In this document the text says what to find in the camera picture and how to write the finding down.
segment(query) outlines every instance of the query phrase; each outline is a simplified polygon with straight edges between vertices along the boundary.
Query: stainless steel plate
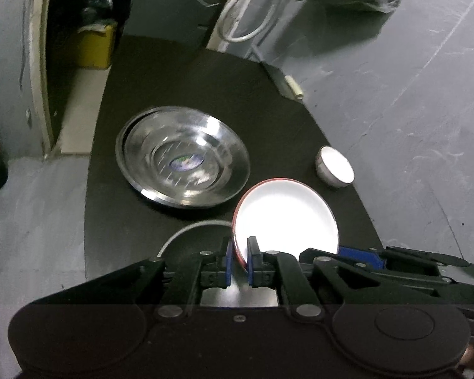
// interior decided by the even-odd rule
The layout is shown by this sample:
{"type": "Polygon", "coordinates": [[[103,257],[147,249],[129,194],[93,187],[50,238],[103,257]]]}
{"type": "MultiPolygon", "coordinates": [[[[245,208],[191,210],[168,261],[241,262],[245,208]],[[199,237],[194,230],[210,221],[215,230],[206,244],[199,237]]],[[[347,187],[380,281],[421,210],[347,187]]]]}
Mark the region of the stainless steel plate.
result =
{"type": "Polygon", "coordinates": [[[154,108],[132,118],[116,139],[116,159],[146,198],[177,208],[212,207],[249,178],[240,138],[220,120],[191,108],[154,108]]]}

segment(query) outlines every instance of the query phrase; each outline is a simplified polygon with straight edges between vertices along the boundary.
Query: white pipe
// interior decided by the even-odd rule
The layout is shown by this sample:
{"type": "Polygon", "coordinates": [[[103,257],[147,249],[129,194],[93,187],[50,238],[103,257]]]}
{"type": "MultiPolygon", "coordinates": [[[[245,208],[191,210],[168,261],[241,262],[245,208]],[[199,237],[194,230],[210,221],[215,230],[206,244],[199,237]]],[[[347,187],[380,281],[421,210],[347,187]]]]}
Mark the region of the white pipe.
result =
{"type": "Polygon", "coordinates": [[[256,37],[258,34],[260,34],[267,27],[267,25],[270,22],[270,20],[272,19],[274,11],[276,10],[276,7],[277,7],[276,3],[272,4],[271,7],[269,8],[269,11],[267,12],[267,15],[265,16],[265,19],[262,22],[262,24],[257,29],[250,32],[249,34],[246,34],[242,37],[233,37],[233,36],[230,36],[230,35],[225,35],[225,33],[223,31],[224,20],[225,20],[226,16],[228,15],[228,13],[230,12],[230,10],[238,2],[239,2],[239,0],[230,0],[227,3],[227,5],[225,5],[223,10],[221,11],[221,15],[219,16],[219,22],[218,22],[218,26],[217,26],[218,34],[223,40],[228,41],[229,43],[242,43],[244,41],[248,41],[248,40],[251,40],[252,38],[256,37]]]}

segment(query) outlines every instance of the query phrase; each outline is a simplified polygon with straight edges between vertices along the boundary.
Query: metal bowl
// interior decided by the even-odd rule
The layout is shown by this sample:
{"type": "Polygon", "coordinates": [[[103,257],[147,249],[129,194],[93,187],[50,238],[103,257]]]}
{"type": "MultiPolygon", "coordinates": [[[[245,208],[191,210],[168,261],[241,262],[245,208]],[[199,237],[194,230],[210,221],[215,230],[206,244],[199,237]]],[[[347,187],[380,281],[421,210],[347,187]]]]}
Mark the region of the metal bowl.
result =
{"type": "Polygon", "coordinates": [[[176,208],[225,202],[242,190],[250,173],[248,151],[228,126],[177,106],[132,118],[116,139],[116,160],[143,196],[176,208]]]}
{"type": "Polygon", "coordinates": [[[326,184],[334,188],[348,186],[355,179],[347,158],[332,147],[321,147],[316,154],[316,172],[326,184]]]}

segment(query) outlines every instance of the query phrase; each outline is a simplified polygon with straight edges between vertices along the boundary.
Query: red rim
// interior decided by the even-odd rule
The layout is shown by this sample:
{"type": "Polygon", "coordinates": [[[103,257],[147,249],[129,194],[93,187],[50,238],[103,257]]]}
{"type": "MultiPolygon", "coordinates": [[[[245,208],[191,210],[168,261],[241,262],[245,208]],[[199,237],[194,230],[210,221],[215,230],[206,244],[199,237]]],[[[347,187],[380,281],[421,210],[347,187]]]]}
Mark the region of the red rim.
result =
{"type": "Polygon", "coordinates": [[[232,217],[232,236],[233,236],[233,240],[234,240],[235,255],[236,255],[237,260],[240,263],[240,265],[246,270],[247,270],[247,266],[246,266],[247,262],[244,260],[244,257],[242,255],[242,253],[240,252],[239,246],[237,245],[237,238],[235,237],[235,222],[237,220],[237,215],[239,213],[240,206],[242,205],[242,203],[244,202],[244,200],[246,199],[246,197],[248,196],[248,194],[252,190],[254,190],[255,188],[257,188],[257,187],[259,187],[263,184],[266,184],[267,182],[272,182],[272,181],[296,182],[297,184],[301,184],[304,187],[309,188],[311,191],[313,191],[316,195],[318,195],[323,200],[323,198],[320,196],[320,194],[318,194],[315,190],[313,190],[309,185],[306,185],[303,182],[300,182],[300,181],[297,181],[296,179],[291,179],[291,178],[270,178],[270,179],[266,179],[264,181],[258,182],[256,185],[253,185],[251,188],[249,188],[249,190],[247,190],[246,193],[240,198],[239,203],[237,204],[237,207],[235,208],[234,216],[232,217]]]}

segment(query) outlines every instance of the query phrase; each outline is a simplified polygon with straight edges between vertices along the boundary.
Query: logo on plate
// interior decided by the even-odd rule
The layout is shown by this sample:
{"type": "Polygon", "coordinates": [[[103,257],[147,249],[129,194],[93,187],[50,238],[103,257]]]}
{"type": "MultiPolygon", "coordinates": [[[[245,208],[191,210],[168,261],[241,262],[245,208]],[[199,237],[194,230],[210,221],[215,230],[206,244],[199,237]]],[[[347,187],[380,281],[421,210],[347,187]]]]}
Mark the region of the logo on plate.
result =
{"type": "Polygon", "coordinates": [[[174,158],[170,163],[170,167],[174,171],[183,172],[193,170],[200,167],[200,164],[204,162],[204,157],[198,154],[182,155],[174,158]]]}

